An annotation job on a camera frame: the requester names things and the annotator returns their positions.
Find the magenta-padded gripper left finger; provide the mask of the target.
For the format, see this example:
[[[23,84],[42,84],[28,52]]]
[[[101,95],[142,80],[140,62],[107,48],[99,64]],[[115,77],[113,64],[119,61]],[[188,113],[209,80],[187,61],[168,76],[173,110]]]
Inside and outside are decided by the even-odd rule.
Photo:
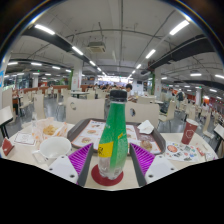
[[[79,186],[84,186],[92,155],[93,144],[90,143],[69,156],[59,156],[50,165],[49,172]]]

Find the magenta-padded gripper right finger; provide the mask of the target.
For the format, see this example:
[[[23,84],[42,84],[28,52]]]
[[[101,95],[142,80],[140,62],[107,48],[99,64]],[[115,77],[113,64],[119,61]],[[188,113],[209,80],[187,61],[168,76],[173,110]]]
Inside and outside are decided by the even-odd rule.
[[[145,186],[176,171],[176,167],[163,155],[154,155],[133,143],[130,144],[130,155],[140,186]]]

